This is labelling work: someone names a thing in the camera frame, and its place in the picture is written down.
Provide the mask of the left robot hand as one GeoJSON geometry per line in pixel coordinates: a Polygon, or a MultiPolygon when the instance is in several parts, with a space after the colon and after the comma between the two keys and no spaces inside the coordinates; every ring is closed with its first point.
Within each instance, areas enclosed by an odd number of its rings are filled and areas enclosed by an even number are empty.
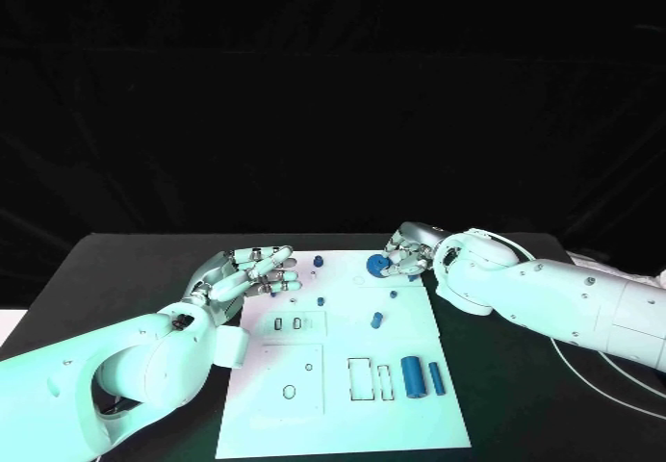
{"type": "Polygon", "coordinates": [[[247,297],[301,289],[295,264],[289,245],[220,251],[195,270],[182,301],[200,306],[219,326],[233,318],[247,297]]]}

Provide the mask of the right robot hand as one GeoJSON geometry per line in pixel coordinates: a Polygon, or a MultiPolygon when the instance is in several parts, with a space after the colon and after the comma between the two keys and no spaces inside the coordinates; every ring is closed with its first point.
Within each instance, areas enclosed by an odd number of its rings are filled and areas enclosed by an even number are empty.
{"type": "Polygon", "coordinates": [[[433,255],[449,231],[420,222],[404,221],[393,232],[381,251],[390,264],[380,276],[417,275],[432,267],[433,255]]]}

